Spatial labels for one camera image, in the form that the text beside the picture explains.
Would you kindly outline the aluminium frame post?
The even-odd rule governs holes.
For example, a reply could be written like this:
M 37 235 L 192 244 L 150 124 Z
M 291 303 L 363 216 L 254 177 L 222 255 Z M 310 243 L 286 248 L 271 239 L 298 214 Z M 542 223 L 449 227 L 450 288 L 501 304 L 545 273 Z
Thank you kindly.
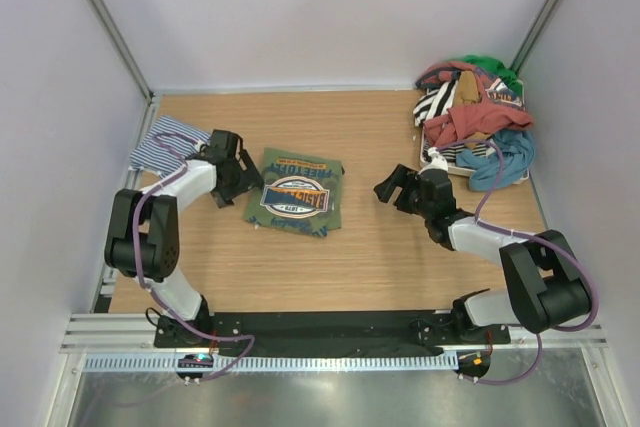
M 543 1 L 511 63 L 510 69 L 516 74 L 520 74 L 523 70 L 538 40 L 559 9 L 561 2 L 562 0 Z
M 118 28 L 109 8 L 104 0 L 87 0 L 99 24 L 103 28 L 108 40 L 120 58 L 125 70 L 136 85 L 138 91 L 147 103 L 153 100 L 153 91 L 149 87 L 133 53 Z

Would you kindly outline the red patterned garment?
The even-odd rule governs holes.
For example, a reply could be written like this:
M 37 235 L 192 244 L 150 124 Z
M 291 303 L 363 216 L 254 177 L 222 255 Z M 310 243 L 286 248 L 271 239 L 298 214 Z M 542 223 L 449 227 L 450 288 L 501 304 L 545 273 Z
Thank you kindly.
M 470 104 L 453 101 L 449 108 L 421 121 L 430 145 L 443 147 L 476 133 L 491 136 L 502 129 L 522 131 L 533 126 L 534 119 L 522 99 L 499 76 L 472 63 L 451 60 L 432 65 L 418 77 L 415 86 L 427 94 L 459 82 L 464 74 L 471 76 L 478 100 Z

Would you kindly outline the teal blue garment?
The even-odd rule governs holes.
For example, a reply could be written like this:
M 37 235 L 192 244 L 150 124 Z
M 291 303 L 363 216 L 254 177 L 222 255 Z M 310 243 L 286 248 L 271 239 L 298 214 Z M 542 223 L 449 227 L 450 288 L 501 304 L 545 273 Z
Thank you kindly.
M 528 171 L 536 154 L 534 139 L 528 131 L 503 129 L 494 134 L 490 142 L 497 149 L 492 148 L 488 157 L 476 157 L 469 150 L 457 157 L 457 167 L 473 171 L 469 179 L 472 191 L 490 191 L 499 172 L 496 189 L 514 184 Z

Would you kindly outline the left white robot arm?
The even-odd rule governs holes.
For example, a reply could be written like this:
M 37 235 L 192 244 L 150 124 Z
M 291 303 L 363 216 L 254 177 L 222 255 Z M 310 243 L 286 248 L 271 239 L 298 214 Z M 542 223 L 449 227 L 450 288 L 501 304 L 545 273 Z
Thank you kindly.
M 151 141 L 178 161 L 170 175 L 142 189 L 122 189 L 114 197 L 104 259 L 107 266 L 137 281 L 163 309 L 162 317 L 177 326 L 189 346 L 207 341 L 250 341 L 252 336 L 219 337 L 205 297 L 179 267 L 180 213 L 205 195 L 220 208 L 264 180 L 242 137 L 215 130 L 199 142 L 179 132 L 159 132 Z

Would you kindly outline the olive green tank top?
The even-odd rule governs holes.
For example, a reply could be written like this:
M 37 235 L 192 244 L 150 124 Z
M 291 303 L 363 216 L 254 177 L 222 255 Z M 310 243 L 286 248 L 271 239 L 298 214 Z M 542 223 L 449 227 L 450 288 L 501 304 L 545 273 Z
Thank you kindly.
M 342 227 L 345 170 L 339 160 L 267 147 L 244 220 L 258 227 L 325 238 Z

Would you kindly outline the white plastic tray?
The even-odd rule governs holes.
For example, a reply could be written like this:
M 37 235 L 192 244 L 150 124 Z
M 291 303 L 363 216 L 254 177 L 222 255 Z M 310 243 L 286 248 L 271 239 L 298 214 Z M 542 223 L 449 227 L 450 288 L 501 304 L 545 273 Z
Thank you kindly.
M 421 138 L 420 161 L 428 165 L 431 154 L 441 164 L 447 163 L 450 173 L 469 178 L 469 188 L 486 192 L 496 180 L 498 188 L 520 184 L 529 178 L 529 168 L 536 149 L 527 131 L 502 129 L 483 142 L 456 144 L 433 149 L 425 134 Z

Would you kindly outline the black white striped garment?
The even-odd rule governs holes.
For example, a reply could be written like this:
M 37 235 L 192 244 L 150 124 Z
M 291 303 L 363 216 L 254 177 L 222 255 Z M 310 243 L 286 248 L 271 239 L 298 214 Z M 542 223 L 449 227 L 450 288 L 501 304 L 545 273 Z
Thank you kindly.
M 427 89 L 413 108 L 414 125 L 422 129 L 426 121 L 446 114 L 454 104 L 461 103 L 462 98 L 457 95 L 457 86 L 458 80 L 451 80 L 438 88 Z M 493 152 L 491 147 L 474 143 L 439 148 L 443 157 L 453 164 L 457 162 L 458 155 L 465 150 L 469 150 L 476 157 L 488 157 Z

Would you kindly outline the left aluminium frame post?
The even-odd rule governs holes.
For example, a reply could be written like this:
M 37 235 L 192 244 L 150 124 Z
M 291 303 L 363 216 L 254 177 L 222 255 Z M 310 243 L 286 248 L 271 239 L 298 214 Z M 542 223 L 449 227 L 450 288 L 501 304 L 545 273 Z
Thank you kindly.
M 133 53 L 118 28 L 109 8 L 104 0 L 87 0 L 99 24 L 103 28 L 108 40 L 120 58 L 125 70 L 136 85 L 138 91 L 147 103 L 153 100 L 153 91 L 149 87 Z

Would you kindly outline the bright green garment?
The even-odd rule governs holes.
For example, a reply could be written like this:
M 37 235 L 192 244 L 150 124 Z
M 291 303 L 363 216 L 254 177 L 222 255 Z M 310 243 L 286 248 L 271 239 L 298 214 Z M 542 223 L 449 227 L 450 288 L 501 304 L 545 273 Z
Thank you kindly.
M 509 69 L 502 61 L 494 57 L 471 54 L 460 57 L 459 60 L 493 73 L 500 77 L 505 83 L 519 81 L 517 74 L 513 70 Z

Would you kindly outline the right aluminium frame post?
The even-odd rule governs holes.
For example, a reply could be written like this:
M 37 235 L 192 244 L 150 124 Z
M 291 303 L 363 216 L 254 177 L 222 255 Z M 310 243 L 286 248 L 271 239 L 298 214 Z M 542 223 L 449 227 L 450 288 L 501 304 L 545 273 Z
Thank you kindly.
M 543 1 L 511 63 L 510 69 L 516 74 L 520 74 L 523 70 L 538 40 L 559 9 L 561 2 L 562 0 Z

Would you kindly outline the blue white striped tank top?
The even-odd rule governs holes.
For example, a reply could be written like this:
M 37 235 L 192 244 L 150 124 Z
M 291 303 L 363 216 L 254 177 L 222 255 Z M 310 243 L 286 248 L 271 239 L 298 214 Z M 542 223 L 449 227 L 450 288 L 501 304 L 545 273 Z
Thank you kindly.
M 206 131 L 162 115 L 130 154 L 130 167 L 159 178 L 170 176 L 209 138 Z

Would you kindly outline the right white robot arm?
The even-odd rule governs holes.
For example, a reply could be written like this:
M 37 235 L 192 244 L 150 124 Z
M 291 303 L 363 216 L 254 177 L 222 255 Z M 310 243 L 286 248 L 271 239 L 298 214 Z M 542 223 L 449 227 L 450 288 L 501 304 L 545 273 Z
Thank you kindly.
M 458 207 L 448 172 L 397 165 L 373 188 L 379 201 L 424 220 L 430 239 L 501 268 L 506 288 L 479 291 L 455 303 L 452 334 L 472 343 L 490 325 L 519 325 L 533 334 L 575 332 L 593 324 L 599 301 L 563 234 L 537 235 L 486 223 Z

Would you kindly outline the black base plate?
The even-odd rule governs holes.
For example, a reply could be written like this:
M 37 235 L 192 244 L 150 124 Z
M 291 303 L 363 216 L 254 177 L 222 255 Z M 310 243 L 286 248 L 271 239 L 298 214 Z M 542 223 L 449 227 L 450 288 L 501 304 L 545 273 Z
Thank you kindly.
M 254 336 L 249 355 L 267 358 L 424 357 L 445 346 L 511 341 L 506 326 L 473 327 L 449 310 L 218 312 L 210 323 L 212 335 Z

